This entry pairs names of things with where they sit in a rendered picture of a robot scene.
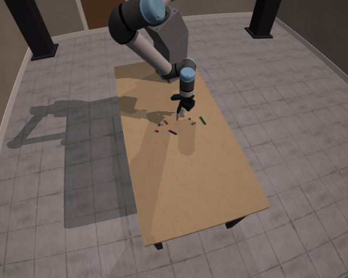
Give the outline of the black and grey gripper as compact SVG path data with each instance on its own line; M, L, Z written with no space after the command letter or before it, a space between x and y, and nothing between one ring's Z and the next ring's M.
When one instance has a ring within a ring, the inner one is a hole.
M184 100L181 100L179 102L179 106L177 108L177 114L176 114L176 120L178 120L179 117L184 118L185 114L183 113L184 109L186 109L186 111L190 111L192 109L192 107L195 106L195 100L193 100L194 95L192 95L191 97L183 97ZM183 108L182 108L183 107Z

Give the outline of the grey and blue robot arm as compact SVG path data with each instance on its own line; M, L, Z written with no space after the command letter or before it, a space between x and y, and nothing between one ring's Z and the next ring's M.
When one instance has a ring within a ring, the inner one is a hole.
M192 58L170 64L138 31L147 26L158 26L171 14L168 3L175 0L128 0L117 5L110 14L108 29L120 45L127 45L143 60L155 68L162 80L180 77L179 93L171 100L184 100L194 92L196 63ZM119 7L119 8L118 8ZM119 11L119 12L118 12Z

